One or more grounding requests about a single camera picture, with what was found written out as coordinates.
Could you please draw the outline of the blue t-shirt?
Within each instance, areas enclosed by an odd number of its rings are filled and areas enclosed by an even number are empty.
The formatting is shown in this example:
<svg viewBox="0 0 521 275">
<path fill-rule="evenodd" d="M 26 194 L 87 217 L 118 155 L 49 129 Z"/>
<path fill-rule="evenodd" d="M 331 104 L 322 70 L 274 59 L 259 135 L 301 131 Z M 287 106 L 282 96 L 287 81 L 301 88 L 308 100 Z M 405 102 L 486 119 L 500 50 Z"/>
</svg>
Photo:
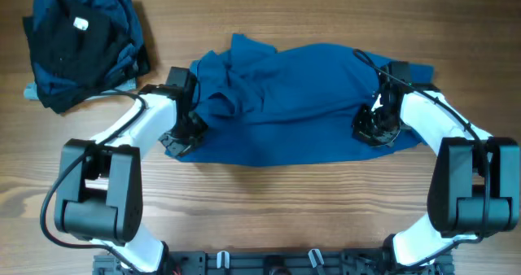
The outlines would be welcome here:
<svg viewBox="0 0 521 275">
<path fill-rule="evenodd" d="M 372 147 L 352 135 L 352 121 L 379 88 L 376 69 L 348 46 L 318 43 L 279 51 L 241 34 L 222 53 L 194 61 L 196 113 L 208 125 L 187 163 L 266 167 L 358 161 L 418 145 L 411 132 L 392 146 Z"/>
</svg>

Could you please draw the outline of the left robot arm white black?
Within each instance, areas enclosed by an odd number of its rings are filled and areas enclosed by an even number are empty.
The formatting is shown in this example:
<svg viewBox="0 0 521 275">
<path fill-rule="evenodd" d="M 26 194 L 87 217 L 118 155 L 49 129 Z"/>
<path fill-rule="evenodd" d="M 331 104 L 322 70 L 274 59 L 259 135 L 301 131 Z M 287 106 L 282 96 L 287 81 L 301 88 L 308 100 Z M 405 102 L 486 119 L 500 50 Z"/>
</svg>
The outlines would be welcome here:
<svg viewBox="0 0 521 275">
<path fill-rule="evenodd" d="M 194 113 L 194 84 L 146 85 L 111 128 L 63 147 L 55 197 L 58 231 L 79 239 L 77 249 L 100 248 L 125 273 L 175 274 L 165 242 L 142 223 L 142 157 L 161 142 L 182 157 L 202 140 L 205 123 Z"/>
</svg>

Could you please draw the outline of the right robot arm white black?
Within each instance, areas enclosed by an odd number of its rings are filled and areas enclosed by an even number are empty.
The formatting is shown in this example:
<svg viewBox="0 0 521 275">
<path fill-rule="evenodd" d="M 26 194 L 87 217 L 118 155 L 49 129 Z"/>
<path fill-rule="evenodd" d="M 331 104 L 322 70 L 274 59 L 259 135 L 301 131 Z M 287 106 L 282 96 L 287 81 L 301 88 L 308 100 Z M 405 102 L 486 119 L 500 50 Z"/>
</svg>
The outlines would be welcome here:
<svg viewBox="0 0 521 275">
<path fill-rule="evenodd" d="M 519 223 L 520 147 L 494 137 L 456 112 L 432 84 L 384 85 L 374 105 L 362 105 L 353 136 L 389 146 L 403 130 L 436 154 L 427 213 L 392 234 L 375 264 L 380 272 L 425 269 L 460 244 L 476 244 Z"/>
</svg>

